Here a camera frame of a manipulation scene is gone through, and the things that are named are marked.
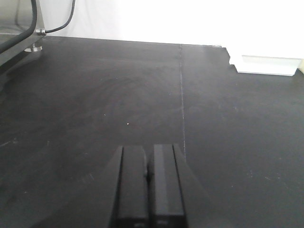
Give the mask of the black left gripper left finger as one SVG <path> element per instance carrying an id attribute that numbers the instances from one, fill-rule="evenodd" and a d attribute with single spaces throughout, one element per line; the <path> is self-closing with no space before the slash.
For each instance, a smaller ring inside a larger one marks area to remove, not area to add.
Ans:
<path id="1" fill-rule="evenodd" d="M 146 153 L 139 145 L 123 146 L 118 189 L 110 227 L 147 228 L 148 226 Z"/>

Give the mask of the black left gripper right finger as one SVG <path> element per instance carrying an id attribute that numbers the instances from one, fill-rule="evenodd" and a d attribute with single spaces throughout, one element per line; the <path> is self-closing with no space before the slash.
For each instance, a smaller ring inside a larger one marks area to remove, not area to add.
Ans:
<path id="1" fill-rule="evenodd" d="M 149 215 L 152 228 L 189 226 L 177 158 L 186 162 L 176 144 L 155 144 L 148 163 Z"/>

